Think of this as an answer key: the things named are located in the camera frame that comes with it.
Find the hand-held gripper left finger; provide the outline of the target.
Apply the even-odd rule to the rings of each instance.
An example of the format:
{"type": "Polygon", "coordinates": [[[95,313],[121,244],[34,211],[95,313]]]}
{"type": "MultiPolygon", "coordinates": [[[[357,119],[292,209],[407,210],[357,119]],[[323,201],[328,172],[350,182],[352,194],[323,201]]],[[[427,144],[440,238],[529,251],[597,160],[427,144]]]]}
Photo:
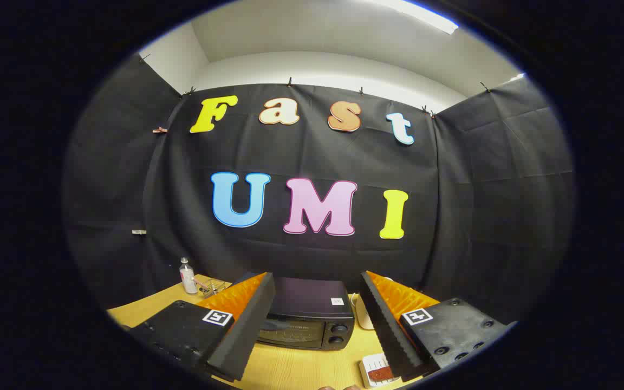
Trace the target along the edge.
{"type": "Polygon", "coordinates": [[[189,373],[240,380],[275,296],[274,277],[262,272],[193,304],[176,300],[129,335],[189,373]]]}

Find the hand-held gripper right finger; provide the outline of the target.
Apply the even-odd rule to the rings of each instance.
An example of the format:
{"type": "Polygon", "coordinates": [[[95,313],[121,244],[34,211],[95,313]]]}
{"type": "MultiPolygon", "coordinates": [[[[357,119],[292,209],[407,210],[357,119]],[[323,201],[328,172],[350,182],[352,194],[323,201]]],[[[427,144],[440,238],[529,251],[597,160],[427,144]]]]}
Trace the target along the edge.
{"type": "Polygon", "coordinates": [[[439,302],[371,271],[361,273],[360,296],[392,373],[405,382],[446,370],[513,327],[462,298],[439,302]]]}

